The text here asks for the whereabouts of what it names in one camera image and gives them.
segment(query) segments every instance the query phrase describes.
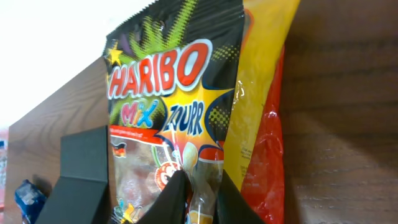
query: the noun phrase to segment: german flag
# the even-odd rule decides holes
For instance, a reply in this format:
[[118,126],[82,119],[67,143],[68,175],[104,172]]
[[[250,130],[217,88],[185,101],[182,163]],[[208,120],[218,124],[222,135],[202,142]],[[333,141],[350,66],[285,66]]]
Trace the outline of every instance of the german flag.
[[126,158],[126,143],[122,142],[117,145],[112,143],[113,156],[117,158]]

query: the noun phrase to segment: haribo logo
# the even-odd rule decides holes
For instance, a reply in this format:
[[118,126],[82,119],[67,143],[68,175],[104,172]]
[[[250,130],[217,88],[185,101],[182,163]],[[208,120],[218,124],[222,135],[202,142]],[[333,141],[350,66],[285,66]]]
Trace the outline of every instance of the haribo logo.
[[116,66],[111,72],[108,98],[168,95],[176,86],[191,91],[206,70],[212,50],[210,40],[199,39],[182,49],[148,55],[129,66]]

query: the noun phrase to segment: black holder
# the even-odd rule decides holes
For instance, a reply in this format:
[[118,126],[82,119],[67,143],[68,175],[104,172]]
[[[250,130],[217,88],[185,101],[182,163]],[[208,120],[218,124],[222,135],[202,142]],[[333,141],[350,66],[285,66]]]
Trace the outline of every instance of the black holder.
[[60,178],[36,224],[106,223],[111,211],[107,148],[106,126],[61,138]]
[[[185,202],[187,199],[185,192],[187,187],[188,178],[184,171],[176,171],[153,206],[137,224],[186,223]],[[216,203],[213,224],[264,224],[242,198],[225,170]]]

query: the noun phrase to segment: candy wrapper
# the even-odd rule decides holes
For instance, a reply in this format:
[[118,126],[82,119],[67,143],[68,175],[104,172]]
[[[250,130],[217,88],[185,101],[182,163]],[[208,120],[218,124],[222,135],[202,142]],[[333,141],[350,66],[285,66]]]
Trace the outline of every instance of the candy wrapper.
[[121,222],[137,222],[179,169],[193,190],[188,215],[213,222],[243,27],[242,0],[159,0],[108,35]]
[[299,0],[244,0],[245,34],[224,144],[224,169],[267,223],[284,217],[282,130],[278,115],[282,46]]
[[158,0],[108,35],[115,220],[137,222],[183,169],[187,220],[213,223],[225,169],[265,222],[283,222],[274,72],[298,3]]

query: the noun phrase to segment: white wall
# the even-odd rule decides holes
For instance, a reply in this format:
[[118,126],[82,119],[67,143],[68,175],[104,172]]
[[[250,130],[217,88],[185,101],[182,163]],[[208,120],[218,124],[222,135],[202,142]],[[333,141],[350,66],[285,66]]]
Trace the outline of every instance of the white wall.
[[0,0],[0,127],[101,56],[106,35],[153,1]]

